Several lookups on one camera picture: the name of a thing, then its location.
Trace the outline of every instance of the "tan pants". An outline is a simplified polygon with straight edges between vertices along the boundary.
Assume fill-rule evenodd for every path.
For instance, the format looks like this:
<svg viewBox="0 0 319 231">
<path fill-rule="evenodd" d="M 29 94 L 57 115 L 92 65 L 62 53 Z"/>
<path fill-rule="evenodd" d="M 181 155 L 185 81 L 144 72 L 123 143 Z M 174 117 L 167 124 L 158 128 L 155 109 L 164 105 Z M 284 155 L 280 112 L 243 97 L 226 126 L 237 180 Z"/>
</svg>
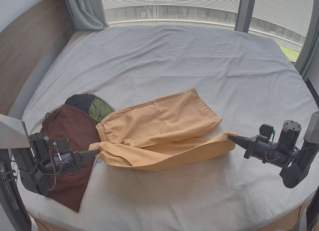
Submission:
<svg viewBox="0 0 319 231">
<path fill-rule="evenodd" d="M 109 114 L 96 126 L 102 142 L 89 149 L 108 165 L 172 169 L 233 150 L 227 136 L 235 133 L 200 138 L 221 121 L 192 89 Z"/>
</svg>

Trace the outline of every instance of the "gray-green curtain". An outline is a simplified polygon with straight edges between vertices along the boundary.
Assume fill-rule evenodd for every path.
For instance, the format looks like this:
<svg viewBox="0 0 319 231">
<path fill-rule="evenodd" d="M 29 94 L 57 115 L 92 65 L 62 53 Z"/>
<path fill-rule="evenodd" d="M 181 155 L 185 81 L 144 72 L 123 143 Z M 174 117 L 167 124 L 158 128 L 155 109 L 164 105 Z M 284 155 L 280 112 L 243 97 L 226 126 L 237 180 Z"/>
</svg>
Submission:
<svg viewBox="0 0 319 231">
<path fill-rule="evenodd" d="M 75 30 L 101 30 L 108 27 L 102 0 L 65 0 Z"/>
<path fill-rule="evenodd" d="M 308 33 L 303 44 L 303 48 L 299 54 L 295 64 L 296 70 L 301 74 L 302 78 L 308 79 L 313 65 L 319 58 L 319 0 L 314 0 L 314 6 Z"/>
</svg>

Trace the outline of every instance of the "bed sheet wrinkle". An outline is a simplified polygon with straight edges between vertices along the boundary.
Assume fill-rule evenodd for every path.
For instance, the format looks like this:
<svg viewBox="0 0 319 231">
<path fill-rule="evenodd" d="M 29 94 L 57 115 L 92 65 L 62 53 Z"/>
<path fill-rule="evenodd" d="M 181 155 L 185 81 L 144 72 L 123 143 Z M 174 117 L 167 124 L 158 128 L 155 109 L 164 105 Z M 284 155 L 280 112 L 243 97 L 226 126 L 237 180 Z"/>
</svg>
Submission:
<svg viewBox="0 0 319 231">
<path fill-rule="evenodd" d="M 208 139 L 229 131 L 251 137 L 263 123 L 278 131 L 294 119 L 302 126 L 301 146 L 318 110 L 272 39 L 201 27 L 123 26 L 85 32 L 68 44 L 23 120 L 29 133 L 38 132 L 46 112 L 73 94 L 95 94 L 120 110 L 190 88 L 223 119 Z M 78 231 L 181 230 L 180 223 L 185 230 L 254 230 L 292 211 L 317 188 L 319 159 L 303 182 L 287 189 L 279 168 L 244 159 L 244 151 L 236 147 L 225 156 L 154 173 L 97 163 L 78 214 L 25 191 L 19 180 L 18 188 L 35 217 Z"/>
</svg>

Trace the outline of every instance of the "green garment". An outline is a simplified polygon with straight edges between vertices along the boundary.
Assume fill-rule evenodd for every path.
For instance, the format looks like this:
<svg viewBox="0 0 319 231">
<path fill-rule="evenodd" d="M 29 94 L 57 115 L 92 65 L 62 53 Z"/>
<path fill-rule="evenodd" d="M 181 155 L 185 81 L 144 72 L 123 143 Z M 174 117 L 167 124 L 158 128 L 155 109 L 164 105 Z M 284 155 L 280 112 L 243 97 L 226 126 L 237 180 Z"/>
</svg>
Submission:
<svg viewBox="0 0 319 231">
<path fill-rule="evenodd" d="M 114 112 L 112 106 L 100 98 L 95 97 L 89 109 L 89 115 L 96 124 L 100 123 L 107 115 Z"/>
</svg>

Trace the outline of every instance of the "green lawn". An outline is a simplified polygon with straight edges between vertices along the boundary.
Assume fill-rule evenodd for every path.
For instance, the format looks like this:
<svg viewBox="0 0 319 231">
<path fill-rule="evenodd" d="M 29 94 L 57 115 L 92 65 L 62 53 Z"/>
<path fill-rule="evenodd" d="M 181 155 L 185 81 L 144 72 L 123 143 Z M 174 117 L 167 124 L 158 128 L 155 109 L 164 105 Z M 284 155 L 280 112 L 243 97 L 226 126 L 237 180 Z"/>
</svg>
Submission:
<svg viewBox="0 0 319 231">
<path fill-rule="evenodd" d="M 287 48 L 287 47 L 284 47 L 284 46 L 279 46 L 282 50 L 283 53 L 285 53 L 285 55 L 287 56 L 287 58 L 289 58 L 290 61 L 292 62 L 296 62 L 296 59 L 298 58 L 299 56 L 299 52 L 293 50 L 293 49 L 290 49 L 290 48 Z"/>
</svg>

